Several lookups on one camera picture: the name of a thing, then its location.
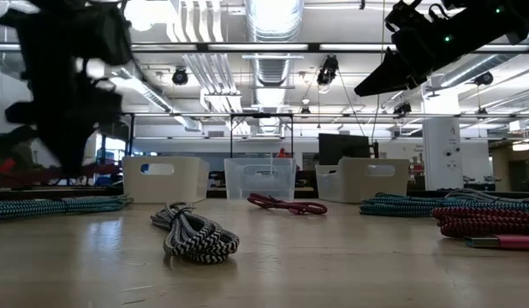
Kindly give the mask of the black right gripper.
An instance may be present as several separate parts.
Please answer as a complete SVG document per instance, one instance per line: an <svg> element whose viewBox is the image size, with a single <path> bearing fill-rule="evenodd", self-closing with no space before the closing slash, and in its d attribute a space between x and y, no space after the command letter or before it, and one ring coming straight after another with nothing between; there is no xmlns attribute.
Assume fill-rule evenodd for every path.
<svg viewBox="0 0 529 308"><path fill-rule="evenodd" d="M424 77L505 35L518 44L529 34L529 0L460 0L432 4L396 3L385 19L396 52L355 88L361 96L414 89Z"/></svg>

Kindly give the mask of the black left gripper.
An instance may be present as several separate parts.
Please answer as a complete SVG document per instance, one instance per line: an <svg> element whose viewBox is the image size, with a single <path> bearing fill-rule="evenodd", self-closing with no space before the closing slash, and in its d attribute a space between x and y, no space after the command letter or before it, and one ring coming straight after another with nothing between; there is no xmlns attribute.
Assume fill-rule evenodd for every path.
<svg viewBox="0 0 529 308"><path fill-rule="evenodd" d="M25 65L21 78L32 93L29 102L17 102L5 111L17 124L79 122L88 129L75 131L72 162L69 143L53 127L45 129L45 146L65 175L80 175L95 162L97 122L114 121L122 96L98 87L100 79L87 72L98 59L110 66L132 61L129 23L117 3L98 1L37 1L37 12L8 9L0 25L15 29Z"/></svg>

